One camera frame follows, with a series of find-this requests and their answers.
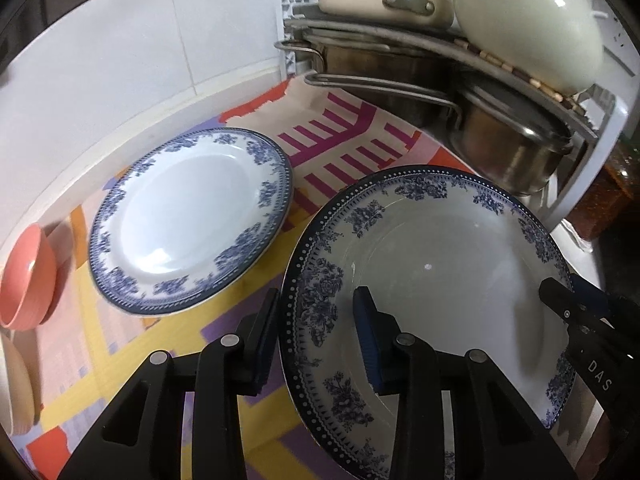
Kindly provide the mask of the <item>white bowl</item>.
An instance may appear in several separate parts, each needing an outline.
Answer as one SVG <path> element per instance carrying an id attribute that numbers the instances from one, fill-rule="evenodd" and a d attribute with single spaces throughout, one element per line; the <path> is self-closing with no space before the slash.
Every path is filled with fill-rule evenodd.
<path id="1" fill-rule="evenodd" d="M 35 423 L 35 400 L 25 362 L 12 341 L 1 335 L 1 426 L 9 436 L 27 434 Z"/>

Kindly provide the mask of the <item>blue floral plate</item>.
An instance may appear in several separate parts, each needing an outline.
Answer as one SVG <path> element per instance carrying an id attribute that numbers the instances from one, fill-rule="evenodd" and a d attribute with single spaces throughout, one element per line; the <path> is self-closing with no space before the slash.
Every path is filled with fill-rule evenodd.
<path id="1" fill-rule="evenodd" d="M 575 374 L 563 322 L 539 299 L 570 271 L 518 200 L 439 166 L 370 174 L 325 204 L 300 237 L 281 288 L 280 355 L 288 391 L 314 440 L 358 479 L 390 472 L 397 400 L 368 383 L 352 294 L 434 349 L 485 351 L 546 428 Z"/>
<path id="2" fill-rule="evenodd" d="M 94 284 L 134 315 L 194 307 L 260 258 L 292 198 L 288 155 L 263 134 L 176 136 L 132 164 L 99 206 L 88 243 Z"/>

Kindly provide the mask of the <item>pink bowl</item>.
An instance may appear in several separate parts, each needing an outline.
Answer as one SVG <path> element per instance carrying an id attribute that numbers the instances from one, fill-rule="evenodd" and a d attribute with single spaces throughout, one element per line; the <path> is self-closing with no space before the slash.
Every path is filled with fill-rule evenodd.
<path id="1" fill-rule="evenodd" d="M 46 234 L 31 224 L 14 244 L 1 278 L 1 326 L 32 330 L 47 316 L 56 284 L 56 260 Z"/>

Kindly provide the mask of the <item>steel pot lower shelf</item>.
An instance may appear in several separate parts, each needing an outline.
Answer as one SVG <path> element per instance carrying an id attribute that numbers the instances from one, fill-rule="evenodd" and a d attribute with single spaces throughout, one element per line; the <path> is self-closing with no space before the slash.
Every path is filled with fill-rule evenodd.
<path id="1" fill-rule="evenodd" d="M 485 78 L 460 89 L 462 118 L 450 142 L 484 178 L 513 195 L 542 190 L 573 148 L 564 122 L 526 96 Z"/>

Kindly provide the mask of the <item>white pot rack shelf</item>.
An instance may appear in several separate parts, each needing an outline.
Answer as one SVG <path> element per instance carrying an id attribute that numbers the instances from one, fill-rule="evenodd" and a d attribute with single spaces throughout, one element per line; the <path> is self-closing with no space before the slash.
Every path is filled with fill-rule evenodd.
<path id="1" fill-rule="evenodd" d="M 462 84 L 469 78 L 480 77 L 504 84 L 559 118 L 572 134 L 573 148 L 561 160 L 546 186 L 535 194 L 526 195 L 535 199 L 533 207 L 548 229 L 554 229 L 566 218 L 587 193 L 610 157 L 627 120 L 626 104 L 608 90 L 592 86 L 576 99 L 562 96 L 529 74 L 446 32 L 399 28 L 358 18 L 334 16 L 322 12 L 317 0 L 281 0 L 281 16 L 283 32 L 279 41 L 292 39 L 300 30 L 311 27 L 392 40 L 454 62 L 457 67 L 454 83 L 459 99 Z M 306 77 L 311 72 L 310 62 L 306 58 L 300 60 L 293 53 L 282 53 L 283 70 L 287 75 L 302 74 Z M 448 127 L 446 122 L 439 120 L 419 128 L 430 130 L 458 155 L 450 142 L 454 128 Z"/>

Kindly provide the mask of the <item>steel pan lower shelf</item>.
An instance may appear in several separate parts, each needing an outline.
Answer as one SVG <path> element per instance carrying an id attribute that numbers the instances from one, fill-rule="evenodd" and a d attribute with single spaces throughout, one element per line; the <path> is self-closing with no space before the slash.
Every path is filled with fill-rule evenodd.
<path id="1" fill-rule="evenodd" d="M 306 58 L 311 86 L 342 89 L 415 126 L 443 120 L 457 128 L 462 119 L 454 62 L 392 40 L 322 28 L 305 28 L 274 46 Z"/>

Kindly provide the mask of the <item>cream ceramic kettle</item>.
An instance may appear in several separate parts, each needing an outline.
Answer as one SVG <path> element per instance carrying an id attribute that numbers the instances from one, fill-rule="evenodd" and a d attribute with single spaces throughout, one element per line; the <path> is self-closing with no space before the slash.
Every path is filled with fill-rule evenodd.
<path id="1" fill-rule="evenodd" d="M 590 87 L 603 63 L 593 0 L 454 0 L 471 44 L 572 96 Z"/>

